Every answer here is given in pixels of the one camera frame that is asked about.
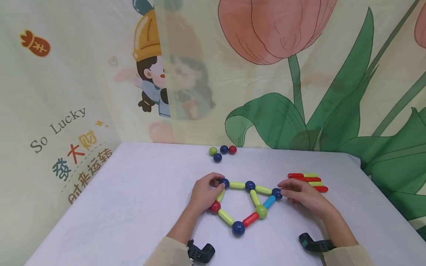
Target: black wrist strap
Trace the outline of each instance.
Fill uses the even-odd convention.
[[[188,256],[189,258],[200,263],[209,263],[214,253],[216,252],[212,245],[207,243],[202,250],[194,245],[194,240],[188,241]]]
[[[303,233],[299,236],[299,242],[308,251],[311,252],[327,252],[336,248],[331,240],[313,241],[308,233]]]

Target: yellow hat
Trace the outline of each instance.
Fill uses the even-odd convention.
[[[154,9],[146,13],[137,24],[134,45],[133,57],[136,61],[161,55],[157,18]]]

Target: red magnetic stick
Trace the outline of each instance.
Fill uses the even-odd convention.
[[[296,177],[305,177],[305,176],[301,173],[290,173],[290,174],[288,174],[288,178],[296,178]]]
[[[328,187],[326,187],[326,186],[314,186],[314,188],[316,190],[318,190],[318,192],[321,192],[321,193],[325,193],[325,192],[328,191]]]
[[[242,223],[244,224],[245,227],[248,227],[249,225],[254,223],[254,221],[256,221],[257,219],[259,219],[259,214],[257,214],[257,212],[254,212],[250,214],[249,217],[245,218]]]
[[[319,177],[292,177],[293,179],[302,180],[305,182],[321,182]]]

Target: sleeve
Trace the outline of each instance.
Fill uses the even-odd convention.
[[[164,237],[144,266],[192,266],[192,262],[188,257],[187,246],[172,238]]]
[[[360,245],[328,251],[324,260],[327,266],[374,266],[367,250]]]

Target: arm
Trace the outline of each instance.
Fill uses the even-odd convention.
[[[287,179],[278,184],[281,194],[294,205],[302,204],[324,223],[335,249],[324,253],[327,266],[373,266],[340,212],[309,183]]]
[[[225,189],[225,184],[218,185],[217,182],[222,178],[224,176],[221,174],[211,173],[195,183],[188,206],[167,236],[160,241],[144,266],[192,265],[186,245],[191,239],[200,214],[208,209]]]

